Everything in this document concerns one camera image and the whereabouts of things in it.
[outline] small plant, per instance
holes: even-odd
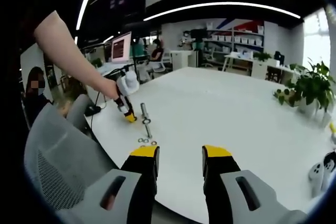
[[[272,56],[266,52],[255,52],[253,53],[253,58],[257,58],[259,61],[265,61],[272,58]]]
[[[103,63],[101,62],[101,59],[97,58],[91,61],[91,64],[94,65],[96,68],[100,68]]]
[[[287,81],[283,92],[278,89],[274,96],[279,100],[280,104],[285,101],[285,95],[288,95],[287,102],[290,106],[300,101],[302,98],[306,99],[306,105],[311,104],[315,99],[320,104],[320,109],[327,111],[330,103],[334,102],[334,93],[331,89],[331,85],[336,82],[330,76],[329,68],[321,64],[312,65],[311,70],[297,65],[291,64],[290,69],[297,70],[301,73],[296,83],[292,83],[291,80]]]

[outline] monitor screen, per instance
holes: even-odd
[[[123,34],[112,41],[111,61],[129,61],[131,50],[131,32]]]

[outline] white cabinet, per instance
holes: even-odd
[[[262,62],[253,62],[251,77],[265,80],[267,65]]]
[[[197,59],[195,51],[170,51],[173,62],[173,70],[186,67],[197,67]]]

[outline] metal bolt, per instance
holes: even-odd
[[[145,127],[146,127],[148,138],[152,138],[152,134],[151,134],[151,130],[149,129],[149,125],[145,124]]]
[[[144,103],[140,104],[143,118],[148,118],[148,113],[146,110],[146,105]]]

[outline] potted plant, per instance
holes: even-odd
[[[291,64],[290,68],[300,73],[297,82],[292,83],[289,80],[285,84],[287,89],[279,89],[274,93],[280,104],[286,101],[290,106],[299,105],[298,110],[308,117],[318,108],[326,112],[328,107],[333,105],[334,93],[331,85],[335,83],[329,68],[323,62],[310,66],[311,70],[308,70],[303,66]]]
[[[253,58],[258,59],[259,61],[266,61],[270,58],[272,58],[272,56],[266,52],[254,52],[253,53]]]
[[[94,65],[95,68],[100,68],[103,65],[100,58],[92,60],[91,64]]]

